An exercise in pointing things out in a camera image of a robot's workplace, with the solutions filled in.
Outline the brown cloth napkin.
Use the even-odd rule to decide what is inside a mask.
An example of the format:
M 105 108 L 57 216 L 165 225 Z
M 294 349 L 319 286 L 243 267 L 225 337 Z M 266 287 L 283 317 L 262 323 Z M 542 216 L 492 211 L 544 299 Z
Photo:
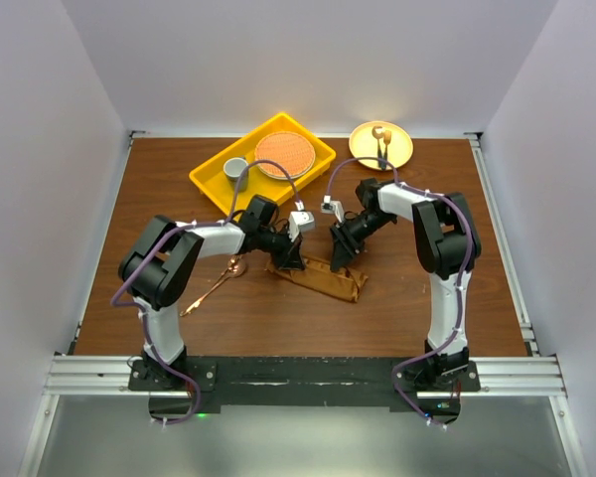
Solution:
M 348 267 L 332 271 L 328 260 L 316 256 L 307 255 L 303 261 L 303 270 L 289 270 L 278 268 L 269 259 L 265 269 L 279 278 L 329 297 L 349 303 L 359 301 L 369 280 L 366 273 Z

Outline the rose gold spoon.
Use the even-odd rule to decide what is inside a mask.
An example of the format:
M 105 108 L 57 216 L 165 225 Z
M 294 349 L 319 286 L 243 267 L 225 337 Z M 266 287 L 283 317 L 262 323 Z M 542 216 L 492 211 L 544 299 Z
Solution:
M 202 296 L 196 299 L 192 304 L 190 304 L 185 310 L 179 313 L 180 317 L 185 317 L 193 313 L 197 310 L 202 303 L 212 294 L 214 293 L 219 287 L 221 287 L 227 281 L 238 278 L 244 275 L 247 271 L 247 264 L 242 260 L 232 260 L 228 267 L 223 271 L 222 275 L 218 278 L 216 283 Z

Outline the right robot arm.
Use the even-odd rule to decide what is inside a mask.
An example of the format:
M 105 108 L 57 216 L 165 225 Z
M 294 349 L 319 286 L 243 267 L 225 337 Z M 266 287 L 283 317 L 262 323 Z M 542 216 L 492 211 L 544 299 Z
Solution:
M 342 203 L 326 194 L 321 211 L 337 221 L 330 227 L 330 268 L 338 271 L 365 250 L 366 239 L 388 223 L 413 224 L 416 254 L 431 286 L 431 324 L 425 353 L 394 367 L 396 378 L 415 370 L 417 379 L 436 391 L 446 390 L 469 364 L 465 332 L 466 297 L 482 245 L 463 194 L 448 195 L 413 188 L 394 180 L 363 180 L 356 187 L 363 210 L 345 216 Z

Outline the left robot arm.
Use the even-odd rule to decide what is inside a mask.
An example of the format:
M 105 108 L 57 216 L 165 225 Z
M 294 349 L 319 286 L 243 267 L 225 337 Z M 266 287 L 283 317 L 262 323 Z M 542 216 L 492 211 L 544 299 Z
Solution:
M 156 216 L 120 262 L 122 285 L 111 304 L 138 310 L 144 373 L 162 389 L 192 385 L 178 301 L 199 259 L 260 250 L 280 269 L 305 268 L 300 244 L 302 235 L 315 227 L 314 216 L 297 202 L 279 228 L 273 224 L 277 210 L 276 203 L 256 195 L 244 211 L 217 222 L 186 224 Z

